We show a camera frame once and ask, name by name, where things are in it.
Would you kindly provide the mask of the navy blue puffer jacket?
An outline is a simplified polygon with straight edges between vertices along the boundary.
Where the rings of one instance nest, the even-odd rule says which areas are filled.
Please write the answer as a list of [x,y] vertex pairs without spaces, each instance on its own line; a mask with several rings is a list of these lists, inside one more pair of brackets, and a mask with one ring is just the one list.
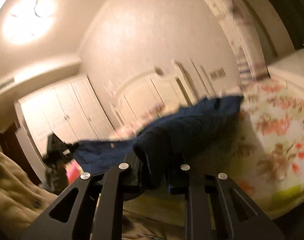
[[133,152],[141,162],[140,183],[147,190],[156,189],[234,125],[243,99],[242,95],[204,98],[153,121],[133,139],[79,141],[74,159],[85,172],[95,175],[107,172]]

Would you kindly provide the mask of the white wardrobe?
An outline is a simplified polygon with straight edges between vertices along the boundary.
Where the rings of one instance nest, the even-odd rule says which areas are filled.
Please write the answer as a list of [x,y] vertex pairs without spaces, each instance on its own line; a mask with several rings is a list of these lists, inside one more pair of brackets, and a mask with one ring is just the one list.
[[52,133],[74,143],[107,139],[114,131],[86,74],[39,89],[18,102],[41,155],[45,155]]

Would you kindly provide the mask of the floral bed quilt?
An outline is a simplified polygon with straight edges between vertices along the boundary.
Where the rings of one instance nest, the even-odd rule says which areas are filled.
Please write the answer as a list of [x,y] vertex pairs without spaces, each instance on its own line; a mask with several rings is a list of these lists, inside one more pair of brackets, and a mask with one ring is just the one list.
[[227,173],[270,218],[281,217],[304,202],[304,97],[276,79],[228,94],[244,96],[236,126],[196,165]]

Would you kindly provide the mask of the white wooden headboard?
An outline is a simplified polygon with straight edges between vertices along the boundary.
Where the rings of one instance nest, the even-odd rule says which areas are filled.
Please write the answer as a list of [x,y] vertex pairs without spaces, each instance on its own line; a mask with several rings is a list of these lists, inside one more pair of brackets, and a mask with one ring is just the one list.
[[182,62],[173,60],[170,72],[155,66],[126,80],[116,89],[109,89],[109,107],[117,129],[138,120],[155,105],[191,106],[200,99],[215,95],[209,79],[202,79],[202,70],[198,70],[191,60],[192,70]]

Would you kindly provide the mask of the round ceiling light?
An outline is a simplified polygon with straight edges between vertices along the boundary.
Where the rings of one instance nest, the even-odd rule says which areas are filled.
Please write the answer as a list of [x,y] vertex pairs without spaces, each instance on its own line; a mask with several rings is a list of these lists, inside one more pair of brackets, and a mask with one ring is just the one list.
[[16,46],[40,39],[53,27],[57,9],[56,0],[20,0],[3,22],[4,39]]

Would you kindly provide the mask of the white window bench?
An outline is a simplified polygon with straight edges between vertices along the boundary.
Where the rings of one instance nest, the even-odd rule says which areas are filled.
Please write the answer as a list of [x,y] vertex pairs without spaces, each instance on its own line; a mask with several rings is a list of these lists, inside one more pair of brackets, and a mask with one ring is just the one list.
[[289,89],[304,98],[304,49],[268,65],[271,77],[286,83]]

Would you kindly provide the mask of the printed striped curtain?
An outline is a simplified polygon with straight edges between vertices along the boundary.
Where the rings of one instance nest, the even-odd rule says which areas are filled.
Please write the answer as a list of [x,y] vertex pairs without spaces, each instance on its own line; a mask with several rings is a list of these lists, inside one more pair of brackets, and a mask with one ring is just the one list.
[[232,49],[241,84],[268,77],[259,35],[243,0],[204,0],[217,19]]

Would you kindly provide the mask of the wall socket panel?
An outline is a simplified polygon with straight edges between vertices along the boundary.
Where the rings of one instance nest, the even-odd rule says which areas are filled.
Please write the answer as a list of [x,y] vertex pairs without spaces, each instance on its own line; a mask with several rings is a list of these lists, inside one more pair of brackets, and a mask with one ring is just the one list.
[[212,80],[215,80],[215,79],[218,79],[218,78],[225,77],[226,74],[225,74],[224,69],[220,68],[220,69],[217,69],[217,70],[214,70],[214,71],[210,72],[209,76]]

